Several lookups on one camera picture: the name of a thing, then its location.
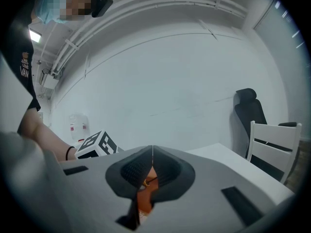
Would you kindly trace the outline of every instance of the cube with fiducial markers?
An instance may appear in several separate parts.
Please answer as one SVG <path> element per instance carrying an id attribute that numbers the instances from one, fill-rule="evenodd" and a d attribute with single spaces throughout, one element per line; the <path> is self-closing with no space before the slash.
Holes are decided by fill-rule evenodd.
<path id="1" fill-rule="evenodd" d="M 123 151 L 105 130 L 89 136 L 74 154 L 77 159 L 98 157 Z"/>

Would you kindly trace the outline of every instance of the ceiling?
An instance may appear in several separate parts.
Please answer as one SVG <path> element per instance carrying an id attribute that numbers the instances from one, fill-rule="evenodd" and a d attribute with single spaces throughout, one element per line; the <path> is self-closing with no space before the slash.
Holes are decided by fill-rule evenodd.
<path id="1" fill-rule="evenodd" d="M 246 8 L 249 2 L 249 0 L 232 0 L 232 1 Z M 33 42 L 34 50 L 35 50 L 34 55 L 33 55 L 33 61 L 32 61 L 33 83 L 35 87 L 35 92 L 38 96 L 44 93 L 46 96 L 49 97 L 52 92 L 49 89 L 45 90 L 38 83 L 41 72 L 42 71 L 47 72 L 51 68 L 53 61 L 55 60 L 65 40 L 69 38 L 69 36 L 72 33 L 74 33 L 77 29 L 79 29 L 79 27 L 83 23 L 85 23 L 86 20 L 90 18 L 91 16 L 85 16 L 84 21 L 70 21 L 64 24 L 58 23 L 56 26 L 55 26 L 54 21 L 51 21 L 50 23 L 44 25 L 39 19 L 37 19 L 35 22 L 29 25 L 30 29 L 33 29 L 36 32 L 39 32 L 40 34 L 42 34 L 42 37 L 39 43 Z M 46 44 L 44 53 L 42 54 L 42 50 L 48 38 L 49 40 Z M 41 60 L 42 64 L 38 65 L 37 64 L 38 60 Z"/>

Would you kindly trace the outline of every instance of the air conditioning unit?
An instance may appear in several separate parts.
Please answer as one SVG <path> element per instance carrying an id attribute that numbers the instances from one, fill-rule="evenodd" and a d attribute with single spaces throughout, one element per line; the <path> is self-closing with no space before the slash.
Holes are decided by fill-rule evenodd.
<path id="1" fill-rule="evenodd" d="M 52 76 L 49 73 L 44 73 L 42 71 L 40 75 L 40 85 L 42 85 L 45 88 L 54 89 L 58 81 L 59 81 L 58 79 L 56 79 L 54 76 Z"/>

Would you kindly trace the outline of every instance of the black office chair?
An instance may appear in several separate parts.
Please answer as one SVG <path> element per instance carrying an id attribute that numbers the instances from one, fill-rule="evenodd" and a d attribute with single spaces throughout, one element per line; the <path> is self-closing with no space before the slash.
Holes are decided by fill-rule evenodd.
<path id="1" fill-rule="evenodd" d="M 234 107 L 234 110 L 237 113 L 242 125 L 244 126 L 246 130 L 248 140 L 250 140 L 251 121 L 255 121 L 256 123 L 259 123 L 259 124 L 267 124 L 267 121 L 264 116 L 261 103 L 258 99 L 256 99 L 257 94 L 253 89 L 246 88 L 246 89 L 238 90 L 236 91 L 236 93 L 238 94 L 240 98 L 240 103 Z M 285 126 L 285 127 L 296 127 L 296 125 L 297 125 L 296 122 L 287 122 L 287 123 L 279 124 L 279 126 Z M 291 151 L 287 148 L 283 148 L 281 146 L 277 146 L 272 143 L 267 143 L 265 141 L 261 141 L 258 139 L 255 139 L 255 141 L 269 145 L 274 148 L 278 148 L 283 151 Z M 254 165 L 256 165 L 257 167 L 259 167 L 260 169 L 262 169 L 263 171 L 265 171 L 266 173 L 268 173 L 269 175 L 271 175 L 277 180 L 280 180 L 283 175 L 283 173 L 280 170 L 276 169 L 274 166 L 271 166 L 270 164 L 264 162 L 263 160 L 255 156 L 252 157 L 251 163 L 253 163 Z"/>

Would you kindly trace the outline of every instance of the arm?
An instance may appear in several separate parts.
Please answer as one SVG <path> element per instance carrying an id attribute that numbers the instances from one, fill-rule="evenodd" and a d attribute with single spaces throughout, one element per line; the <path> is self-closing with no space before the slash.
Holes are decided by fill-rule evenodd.
<path id="1" fill-rule="evenodd" d="M 21 125 L 21 135 L 35 141 L 43 150 L 54 152 L 58 161 L 66 160 L 66 151 L 70 147 L 55 135 L 41 121 L 35 108 L 26 111 Z M 75 160 L 74 153 L 77 150 L 72 148 L 68 153 L 68 160 Z"/>

